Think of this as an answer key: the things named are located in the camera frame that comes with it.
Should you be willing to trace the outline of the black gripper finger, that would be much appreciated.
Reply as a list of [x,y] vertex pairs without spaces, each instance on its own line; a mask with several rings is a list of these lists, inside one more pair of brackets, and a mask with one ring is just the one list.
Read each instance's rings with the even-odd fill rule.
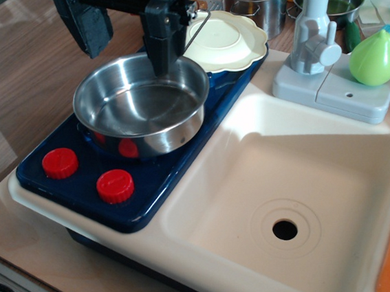
[[113,38],[107,10],[80,0],[52,0],[66,28],[86,55],[96,58]]
[[178,10],[172,0],[150,0],[140,20],[154,74],[166,75],[185,50],[186,11]]

